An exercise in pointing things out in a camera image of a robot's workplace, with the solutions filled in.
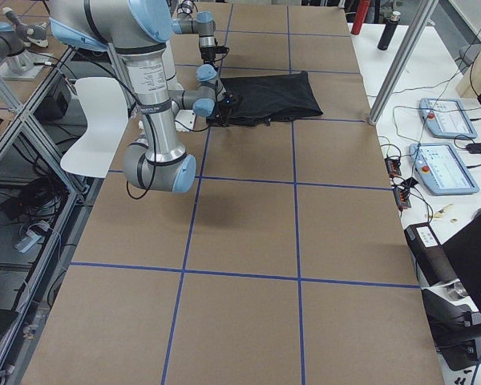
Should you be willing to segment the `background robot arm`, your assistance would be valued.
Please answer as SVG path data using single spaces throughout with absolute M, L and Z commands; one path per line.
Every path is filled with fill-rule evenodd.
M 22 40 L 8 22 L 0 22 L 0 64 L 5 58 L 13 58 L 25 51 Z

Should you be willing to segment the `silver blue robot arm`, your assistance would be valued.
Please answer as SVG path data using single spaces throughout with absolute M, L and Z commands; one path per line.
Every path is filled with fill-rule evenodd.
M 145 191 L 187 192 L 195 179 L 196 158 L 177 135 L 178 111 L 190 109 L 214 120 L 237 98 L 225 90 L 209 59 L 196 70 L 197 89 L 170 89 L 163 53 L 173 34 L 197 34 L 202 52 L 215 50 L 212 13 L 173 18 L 165 1 L 53 1 L 50 23 L 59 41 L 89 51 L 114 47 L 126 65 L 144 128 L 123 158 L 127 181 Z
M 172 31 L 175 34 L 196 34 L 203 64 L 211 65 L 215 70 L 229 53 L 227 46 L 217 42 L 216 21 L 212 13 L 199 11 L 195 1 L 178 1 Z

